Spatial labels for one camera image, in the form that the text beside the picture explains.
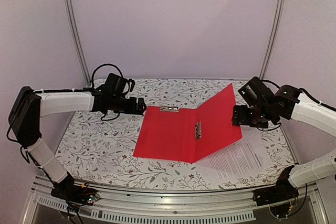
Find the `printed white paper sheets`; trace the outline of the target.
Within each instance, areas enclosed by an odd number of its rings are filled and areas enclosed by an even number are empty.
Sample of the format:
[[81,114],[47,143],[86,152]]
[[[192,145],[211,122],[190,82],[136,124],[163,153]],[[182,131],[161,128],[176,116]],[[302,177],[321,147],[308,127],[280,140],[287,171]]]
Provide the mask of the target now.
[[191,175],[199,188],[246,188],[270,183],[271,160],[256,129],[242,129],[239,141],[195,163]]

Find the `red file folder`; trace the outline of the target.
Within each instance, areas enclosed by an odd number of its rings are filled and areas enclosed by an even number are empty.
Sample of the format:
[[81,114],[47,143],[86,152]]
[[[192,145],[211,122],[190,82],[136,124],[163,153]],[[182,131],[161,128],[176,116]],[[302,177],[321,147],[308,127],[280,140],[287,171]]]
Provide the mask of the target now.
[[[195,163],[239,141],[241,128],[232,125],[235,104],[229,84],[195,109],[160,112],[159,107],[148,107],[133,156]],[[202,138],[196,140],[195,123],[199,121]]]

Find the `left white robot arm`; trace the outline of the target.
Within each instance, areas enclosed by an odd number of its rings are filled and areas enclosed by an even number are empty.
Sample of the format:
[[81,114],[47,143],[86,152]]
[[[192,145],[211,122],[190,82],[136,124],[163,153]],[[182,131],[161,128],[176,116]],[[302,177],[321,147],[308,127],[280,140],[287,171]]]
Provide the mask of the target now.
[[58,192],[67,200],[73,200],[78,195],[78,188],[66,180],[69,173],[44,140],[42,119],[75,112],[99,112],[102,120],[109,112],[116,116],[142,115],[146,110],[143,98],[127,97],[134,86],[134,80],[113,73],[98,87],[93,83],[80,89],[34,90],[24,86],[8,116],[8,133],[14,135],[8,140],[18,143],[26,158],[32,160],[52,182],[58,183]]

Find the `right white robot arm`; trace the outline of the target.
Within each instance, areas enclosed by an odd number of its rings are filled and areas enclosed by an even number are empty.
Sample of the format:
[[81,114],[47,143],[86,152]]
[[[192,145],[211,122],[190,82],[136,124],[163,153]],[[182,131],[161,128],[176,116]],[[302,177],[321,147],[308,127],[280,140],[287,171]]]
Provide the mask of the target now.
[[271,190],[276,201],[291,194],[292,187],[335,175],[335,108],[314,98],[306,89],[276,85],[259,77],[247,81],[238,93],[244,105],[233,108],[234,126],[275,131],[284,119],[300,164],[286,167]]

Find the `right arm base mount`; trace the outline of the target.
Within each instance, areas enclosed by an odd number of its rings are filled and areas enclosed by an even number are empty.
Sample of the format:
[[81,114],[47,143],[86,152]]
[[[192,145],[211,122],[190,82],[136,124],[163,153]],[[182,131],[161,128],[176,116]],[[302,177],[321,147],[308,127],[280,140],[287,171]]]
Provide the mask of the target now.
[[275,185],[256,189],[253,192],[253,201],[256,202],[257,206],[275,204],[285,200],[294,200],[293,203],[286,203],[282,206],[270,208],[271,214],[277,219],[288,218],[295,203],[297,203],[297,197],[299,196],[298,190],[288,181],[289,174],[293,168],[293,165],[286,167],[279,175]]

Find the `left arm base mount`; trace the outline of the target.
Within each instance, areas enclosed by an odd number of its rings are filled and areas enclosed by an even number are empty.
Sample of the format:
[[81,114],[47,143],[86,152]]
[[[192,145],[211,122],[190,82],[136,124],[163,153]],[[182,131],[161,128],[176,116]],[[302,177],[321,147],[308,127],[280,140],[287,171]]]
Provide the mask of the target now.
[[68,174],[60,183],[53,182],[51,195],[79,206],[90,205],[100,199],[98,191],[88,183],[76,185],[74,178]]

